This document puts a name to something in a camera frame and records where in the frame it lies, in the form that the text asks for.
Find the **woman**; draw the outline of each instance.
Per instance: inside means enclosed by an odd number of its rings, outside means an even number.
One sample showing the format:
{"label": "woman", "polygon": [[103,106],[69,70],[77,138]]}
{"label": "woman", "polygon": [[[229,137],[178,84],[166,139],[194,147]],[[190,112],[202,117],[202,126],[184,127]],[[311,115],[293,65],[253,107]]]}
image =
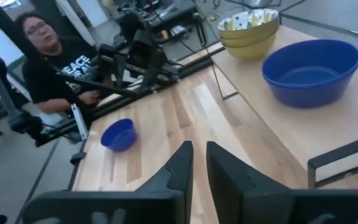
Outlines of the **woman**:
{"label": "woman", "polygon": [[[77,78],[114,85],[111,74],[99,76],[86,72],[97,51],[84,40],[59,38],[48,22],[35,12],[20,15],[15,23],[53,67]],[[45,68],[31,58],[23,65],[22,72],[33,103],[44,113],[70,110],[70,104],[64,98],[68,86],[87,105],[95,105],[99,101],[98,91],[87,90],[74,83],[65,83],[57,77],[52,67]]]}

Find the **table leg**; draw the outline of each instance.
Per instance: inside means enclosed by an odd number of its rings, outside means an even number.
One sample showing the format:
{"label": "table leg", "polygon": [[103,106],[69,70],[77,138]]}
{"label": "table leg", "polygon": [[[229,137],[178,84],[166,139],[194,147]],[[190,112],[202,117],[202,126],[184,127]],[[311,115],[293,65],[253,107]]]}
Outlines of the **table leg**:
{"label": "table leg", "polygon": [[216,84],[218,84],[219,93],[221,94],[222,100],[227,100],[227,99],[229,99],[230,97],[236,96],[237,94],[239,94],[239,92],[235,91],[234,93],[230,93],[230,94],[228,94],[228,95],[226,95],[226,96],[223,96],[222,89],[221,89],[221,86],[220,86],[220,84],[219,84],[218,76],[216,75],[216,71],[215,71],[215,66],[214,66],[214,65],[212,65],[212,70],[214,71],[214,76],[215,76]]}

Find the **large blue bowl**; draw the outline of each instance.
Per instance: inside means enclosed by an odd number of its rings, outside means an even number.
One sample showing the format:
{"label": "large blue bowl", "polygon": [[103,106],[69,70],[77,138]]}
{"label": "large blue bowl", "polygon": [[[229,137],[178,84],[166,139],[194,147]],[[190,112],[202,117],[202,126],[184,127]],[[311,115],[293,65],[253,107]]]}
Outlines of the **large blue bowl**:
{"label": "large blue bowl", "polygon": [[114,152],[123,152],[129,149],[136,139],[134,122],[131,119],[121,119],[104,131],[100,142]]}
{"label": "large blue bowl", "polygon": [[358,49],[340,40],[288,45],[266,58],[262,73],[274,97],[295,108],[340,99],[358,68]]}

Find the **stacked bowls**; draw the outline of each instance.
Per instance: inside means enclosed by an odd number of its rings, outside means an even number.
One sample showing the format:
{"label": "stacked bowls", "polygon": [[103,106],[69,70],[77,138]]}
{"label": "stacked bowls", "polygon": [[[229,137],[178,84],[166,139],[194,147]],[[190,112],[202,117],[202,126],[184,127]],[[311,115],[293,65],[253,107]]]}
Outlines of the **stacked bowls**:
{"label": "stacked bowls", "polygon": [[224,19],[218,30],[229,54],[242,60],[258,60],[269,52],[279,25],[278,11],[256,9]]}

